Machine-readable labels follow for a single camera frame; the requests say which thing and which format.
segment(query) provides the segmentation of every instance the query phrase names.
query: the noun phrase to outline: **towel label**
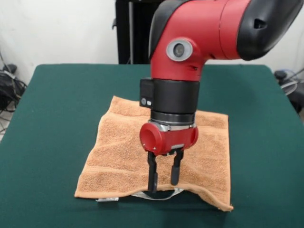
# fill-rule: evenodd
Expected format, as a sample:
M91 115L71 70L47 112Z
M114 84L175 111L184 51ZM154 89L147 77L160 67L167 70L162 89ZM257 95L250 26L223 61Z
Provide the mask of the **towel label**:
M99 198L96 199L97 203L101 203L101 202L113 202L113 201L118 201L119 198L118 197L112 197L112 198Z

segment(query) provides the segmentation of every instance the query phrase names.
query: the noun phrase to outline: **metal ring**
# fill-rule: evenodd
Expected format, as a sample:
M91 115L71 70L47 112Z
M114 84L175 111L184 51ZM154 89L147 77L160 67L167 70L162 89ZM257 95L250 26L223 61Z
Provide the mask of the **metal ring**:
M174 54L174 47L177 44L182 44L185 48L184 54L181 57L176 57ZM167 46L167 56L173 61L177 61L177 62L185 61L192 55L192 53L193 53L192 44L184 39L176 39Z

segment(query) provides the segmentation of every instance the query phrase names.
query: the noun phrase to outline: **orange towel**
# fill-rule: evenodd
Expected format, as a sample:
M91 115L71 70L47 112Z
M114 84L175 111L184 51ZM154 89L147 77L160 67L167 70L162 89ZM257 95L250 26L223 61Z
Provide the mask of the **orange towel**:
M148 189L147 152L141 146L139 130L149 117L150 110L139 102L113 97L99 123L96 144L79 177L75 197L125 197ZM196 124L199 139L185 151L175 187L231 211L228 116L197 111ZM157 157L157 190L174 189L170 185L173 158Z

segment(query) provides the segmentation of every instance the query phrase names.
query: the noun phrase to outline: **green felt tablecloth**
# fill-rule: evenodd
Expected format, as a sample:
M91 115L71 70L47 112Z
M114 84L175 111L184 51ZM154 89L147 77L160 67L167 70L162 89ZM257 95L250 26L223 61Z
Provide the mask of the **green felt tablecloth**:
M113 95L139 99L148 65L38 66L0 144L1 228L304 227L304 127L265 66L205 66L198 108L229 115L232 212L168 201L76 199Z

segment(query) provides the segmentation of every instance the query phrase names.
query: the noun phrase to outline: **red robot arm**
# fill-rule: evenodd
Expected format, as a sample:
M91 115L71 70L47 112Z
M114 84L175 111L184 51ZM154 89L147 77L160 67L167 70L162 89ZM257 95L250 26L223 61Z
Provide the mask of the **red robot arm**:
M140 131L155 192L155 157L176 154L171 184L179 181L184 150L198 139L200 78L209 59L250 61L266 55L286 33L304 0L165 0L150 31L151 78L140 83L140 106L151 119Z

